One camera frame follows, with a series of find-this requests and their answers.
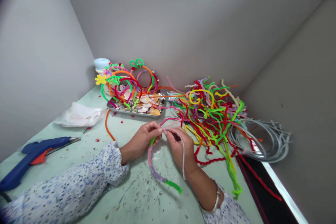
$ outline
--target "table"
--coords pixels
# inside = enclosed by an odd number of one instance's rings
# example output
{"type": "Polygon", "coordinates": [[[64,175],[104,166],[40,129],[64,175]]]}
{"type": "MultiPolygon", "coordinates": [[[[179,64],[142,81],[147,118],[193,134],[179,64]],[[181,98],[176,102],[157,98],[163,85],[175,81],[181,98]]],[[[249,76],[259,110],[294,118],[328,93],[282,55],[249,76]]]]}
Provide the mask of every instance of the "table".
{"type": "MultiPolygon", "coordinates": [[[[78,103],[88,107],[107,108],[107,102],[100,95],[100,87],[96,86],[81,98],[78,103]]],[[[170,110],[165,111],[162,117],[159,118],[158,123],[162,122],[166,117],[172,117],[170,110]]],[[[108,127],[121,147],[131,139],[141,125],[151,120],[151,118],[147,117],[131,117],[122,113],[117,113],[116,115],[110,113],[108,127]]],[[[169,125],[172,122],[168,121],[164,125],[169,125]]],[[[85,162],[111,142],[111,137],[105,129],[104,120],[84,135],[82,135],[83,131],[84,128],[81,127],[63,128],[51,122],[32,137],[27,143],[64,136],[82,136],[82,139],[47,156],[45,163],[31,167],[21,180],[21,184],[14,190],[7,192],[8,195],[15,199],[32,184],[47,180],[70,167],[85,162]]],[[[175,189],[158,182],[151,175],[147,163],[147,153],[145,153],[130,164],[130,171],[118,188],[105,194],[98,200],[92,210],[76,223],[204,223],[198,201],[176,167],[164,135],[163,140],[153,148],[152,153],[153,166],[156,171],[161,173],[163,177],[167,177],[177,183],[183,190],[182,195],[179,195],[175,189]]],[[[221,154],[215,149],[213,153],[214,157],[211,158],[221,157],[221,154]]],[[[15,152],[4,160],[0,164],[0,179],[4,178],[23,157],[24,154],[21,152],[15,152]]],[[[205,148],[201,148],[198,157],[200,160],[206,159],[205,148]]],[[[238,203],[244,209],[251,223],[262,223],[261,216],[237,161],[233,159],[233,162],[237,171],[237,180],[243,190],[239,196],[238,203]]],[[[233,185],[224,161],[212,163],[203,167],[203,170],[231,194],[233,185]]]]}

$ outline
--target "wrist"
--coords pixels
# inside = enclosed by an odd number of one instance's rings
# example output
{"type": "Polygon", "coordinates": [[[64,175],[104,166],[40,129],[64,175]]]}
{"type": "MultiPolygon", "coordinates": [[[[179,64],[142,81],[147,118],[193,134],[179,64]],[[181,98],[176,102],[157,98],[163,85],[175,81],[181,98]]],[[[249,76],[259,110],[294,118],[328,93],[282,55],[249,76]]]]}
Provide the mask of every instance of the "wrist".
{"type": "Polygon", "coordinates": [[[121,154],[121,165],[124,166],[133,160],[133,154],[127,147],[127,144],[119,148],[121,154]]]}
{"type": "Polygon", "coordinates": [[[192,169],[188,169],[185,172],[185,179],[190,183],[190,181],[196,179],[203,170],[196,164],[192,169]]]}

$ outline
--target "light blue patterned sleeve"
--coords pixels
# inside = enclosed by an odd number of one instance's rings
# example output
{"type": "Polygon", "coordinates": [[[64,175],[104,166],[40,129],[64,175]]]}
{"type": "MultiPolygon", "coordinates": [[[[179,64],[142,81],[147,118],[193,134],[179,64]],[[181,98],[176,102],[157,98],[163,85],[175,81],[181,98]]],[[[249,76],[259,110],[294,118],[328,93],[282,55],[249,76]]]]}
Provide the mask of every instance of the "light blue patterned sleeve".
{"type": "Polygon", "coordinates": [[[117,142],[86,163],[39,182],[1,209],[5,223],[72,223],[87,213],[97,199],[117,187],[129,165],[121,165],[117,142]]]}
{"type": "Polygon", "coordinates": [[[251,224],[242,207],[221,185],[218,186],[224,193],[224,200],[214,213],[203,211],[206,224],[251,224]]]}

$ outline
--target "silver bangle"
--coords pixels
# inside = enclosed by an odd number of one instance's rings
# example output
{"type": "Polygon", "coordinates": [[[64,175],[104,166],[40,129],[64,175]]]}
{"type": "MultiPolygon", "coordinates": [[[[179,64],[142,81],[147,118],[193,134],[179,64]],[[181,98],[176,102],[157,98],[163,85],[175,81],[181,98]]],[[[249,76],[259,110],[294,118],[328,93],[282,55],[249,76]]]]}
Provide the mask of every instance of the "silver bangle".
{"type": "Polygon", "coordinates": [[[206,213],[214,213],[214,212],[216,211],[216,209],[217,209],[217,207],[218,207],[218,203],[219,203],[219,198],[220,198],[220,196],[221,196],[221,192],[220,192],[220,189],[219,189],[218,184],[216,183],[216,180],[214,180],[214,179],[211,179],[211,180],[212,180],[213,182],[215,182],[215,184],[216,184],[216,186],[217,186],[217,199],[216,199],[216,204],[215,204],[215,206],[214,206],[214,208],[213,208],[212,211],[204,210],[203,207],[202,207],[201,204],[200,204],[202,210],[203,210],[204,212],[206,212],[206,213]]]}

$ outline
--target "blue glue gun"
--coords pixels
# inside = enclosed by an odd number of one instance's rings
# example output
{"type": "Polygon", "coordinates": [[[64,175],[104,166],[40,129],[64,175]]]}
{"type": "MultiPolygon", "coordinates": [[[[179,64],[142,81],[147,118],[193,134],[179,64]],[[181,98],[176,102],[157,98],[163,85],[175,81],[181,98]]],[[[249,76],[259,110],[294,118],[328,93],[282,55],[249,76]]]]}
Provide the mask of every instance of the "blue glue gun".
{"type": "Polygon", "coordinates": [[[1,180],[0,191],[9,191],[19,186],[30,166],[44,163],[46,154],[52,149],[61,148],[79,139],[64,136],[27,144],[21,151],[26,156],[1,180]]]}

